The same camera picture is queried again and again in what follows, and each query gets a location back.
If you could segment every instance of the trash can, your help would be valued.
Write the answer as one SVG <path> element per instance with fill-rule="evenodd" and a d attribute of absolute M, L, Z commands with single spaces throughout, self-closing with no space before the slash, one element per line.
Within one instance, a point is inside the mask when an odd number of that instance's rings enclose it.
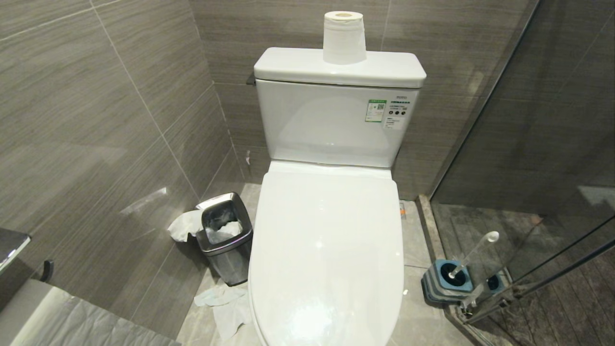
<path fill-rule="evenodd" d="M 246 282 L 253 232 L 244 202 L 237 193 L 231 192 L 210 198 L 199 206 L 203 207 L 203 230 L 196 234 L 196 239 L 201 251 L 228 286 Z M 225 233 L 225 226 L 233 226 L 239 234 Z"/>

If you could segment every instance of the white toilet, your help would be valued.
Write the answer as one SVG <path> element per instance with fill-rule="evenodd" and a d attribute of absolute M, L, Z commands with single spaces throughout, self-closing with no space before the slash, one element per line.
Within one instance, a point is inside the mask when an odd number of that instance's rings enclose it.
<path fill-rule="evenodd" d="M 254 66 L 272 162 L 248 291 L 267 346 L 384 346 L 402 301 L 391 166 L 426 74 L 409 53 L 352 65 L 269 48 Z"/>

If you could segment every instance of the toilet bowl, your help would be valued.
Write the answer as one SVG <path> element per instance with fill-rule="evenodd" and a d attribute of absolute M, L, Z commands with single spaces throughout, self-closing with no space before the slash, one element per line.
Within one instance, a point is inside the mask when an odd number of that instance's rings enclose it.
<path fill-rule="evenodd" d="M 248 294 L 266 346 L 384 346 L 402 301 L 402 226 L 388 169 L 273 161 Z"/>

